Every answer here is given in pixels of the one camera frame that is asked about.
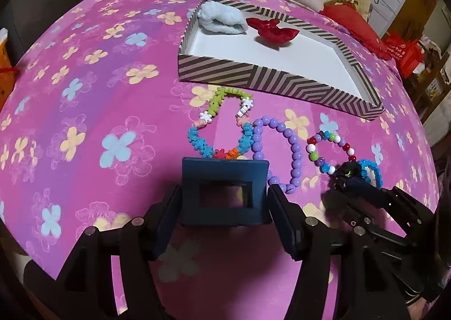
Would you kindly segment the blue hair claw clip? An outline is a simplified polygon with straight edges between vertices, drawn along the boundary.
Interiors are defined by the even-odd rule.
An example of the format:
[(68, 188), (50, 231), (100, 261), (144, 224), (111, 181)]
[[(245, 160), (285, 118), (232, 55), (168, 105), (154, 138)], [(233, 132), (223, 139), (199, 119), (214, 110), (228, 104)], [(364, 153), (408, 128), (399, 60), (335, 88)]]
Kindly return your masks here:
[(181, 223), (198, 227), (270, 224), (268, 167), (266, 160), (183, 158)]

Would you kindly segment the red satin bow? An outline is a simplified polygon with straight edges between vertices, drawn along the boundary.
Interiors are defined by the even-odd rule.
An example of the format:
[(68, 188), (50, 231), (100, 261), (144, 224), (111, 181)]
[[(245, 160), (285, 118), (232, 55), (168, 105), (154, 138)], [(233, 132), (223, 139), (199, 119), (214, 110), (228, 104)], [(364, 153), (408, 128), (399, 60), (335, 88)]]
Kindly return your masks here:
[(278, 19), (261, 20), (255, 17), (249, 17), (246, 19), (246, 22), (258, 32), (260, 37), (277, 45), (289, 43), (300, 33), (299, 30), (279, 27), (280, 20)]

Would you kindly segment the light blue fluffy scrunchie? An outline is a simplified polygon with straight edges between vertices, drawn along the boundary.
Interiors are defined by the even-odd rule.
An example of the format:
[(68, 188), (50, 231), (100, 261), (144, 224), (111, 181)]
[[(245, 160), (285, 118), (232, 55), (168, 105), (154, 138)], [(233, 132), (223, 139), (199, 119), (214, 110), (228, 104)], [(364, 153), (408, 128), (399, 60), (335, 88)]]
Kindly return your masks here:
[(197, 11), (199, 24), (211, 33), (238, 35), (246, 33), (248, 24), (239, 9), (219, 3), (206, 1)]

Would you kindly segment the red shopping bag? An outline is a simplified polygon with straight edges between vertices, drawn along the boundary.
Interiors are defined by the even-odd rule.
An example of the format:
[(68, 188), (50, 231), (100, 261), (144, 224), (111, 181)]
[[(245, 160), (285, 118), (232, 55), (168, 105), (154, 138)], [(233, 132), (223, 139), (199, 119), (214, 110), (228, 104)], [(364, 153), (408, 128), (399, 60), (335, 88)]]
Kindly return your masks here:
[(408, 78), (423, 62), (423, 53), (418, 39), (403, 40), (394, 32), (385, 37), (383, 42), (394, 58), (402, 78)]

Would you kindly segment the striped zigzag tray box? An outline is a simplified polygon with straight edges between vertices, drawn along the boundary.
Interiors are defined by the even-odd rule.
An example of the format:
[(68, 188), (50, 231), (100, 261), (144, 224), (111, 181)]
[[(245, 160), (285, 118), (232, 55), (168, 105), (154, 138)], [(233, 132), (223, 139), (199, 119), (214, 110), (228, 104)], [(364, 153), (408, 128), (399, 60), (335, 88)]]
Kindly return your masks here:
[(246, 88), (374, 120), (384, 106), (365, 70), (340, 38), (304, 20), (264, 7), (221, 0), (245, 18), (278, 20), (298, 30), (276, 46), (250, 28), (244, 34), (209, 33), (192, 14), (178, 50), (182, 82)]

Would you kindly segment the red cushion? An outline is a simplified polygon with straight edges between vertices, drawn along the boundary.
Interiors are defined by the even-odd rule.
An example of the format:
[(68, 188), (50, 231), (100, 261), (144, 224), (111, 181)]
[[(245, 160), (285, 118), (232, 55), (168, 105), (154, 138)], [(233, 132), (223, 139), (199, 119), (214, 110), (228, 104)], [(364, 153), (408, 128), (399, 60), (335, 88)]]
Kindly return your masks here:
[(348, 4), (327, 5), (320, 11), (320, 14), (346, 28), (355, 40), (378, 58), (392, 59), (387, 46), (354, 7)]

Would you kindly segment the pink floral bed sheet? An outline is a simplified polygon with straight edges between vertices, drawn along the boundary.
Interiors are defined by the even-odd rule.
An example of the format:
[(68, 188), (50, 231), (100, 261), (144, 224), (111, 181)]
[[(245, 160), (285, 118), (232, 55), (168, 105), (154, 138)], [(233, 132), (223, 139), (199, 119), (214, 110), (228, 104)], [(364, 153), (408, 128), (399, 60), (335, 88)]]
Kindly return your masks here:
[[(300, 18), (351, 49), (386, 111), (373, 121), (276, 95), (253, 94), (251, 119), (268, 116), (305, 141), (338, 133), (432, 211), (437, 175), (423, 127), (394, 62), (371, 54), (332, 20), (283, 0), (233, 0)], [(76, 240), (94, 225), (121, 227), (180, 180), (199, 156), (187, 130), (218, 86), (180, 83), (177, 50), (201, 0), (84, 0), (20, 60), (24, 71), (1, 111), (1, 219), (56, 279)], [(176, 319), (283, 319), (300, 263), (274, 225), (178, 227), (151, 264)]]

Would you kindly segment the orange plastic basket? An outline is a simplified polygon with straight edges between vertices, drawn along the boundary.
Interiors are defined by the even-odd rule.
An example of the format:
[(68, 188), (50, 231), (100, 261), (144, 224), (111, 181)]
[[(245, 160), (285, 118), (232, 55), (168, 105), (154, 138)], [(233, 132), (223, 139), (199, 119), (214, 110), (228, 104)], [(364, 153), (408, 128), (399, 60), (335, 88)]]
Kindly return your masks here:
[(7, 51), (6, 43), (8, 40), (8, 30), (1, 28), (0, 30), (0, 109), (3, 108), (6, 100), (12, 93), (15, 83), (16, 75), (19, 72), (17, 67), (13, 67)]

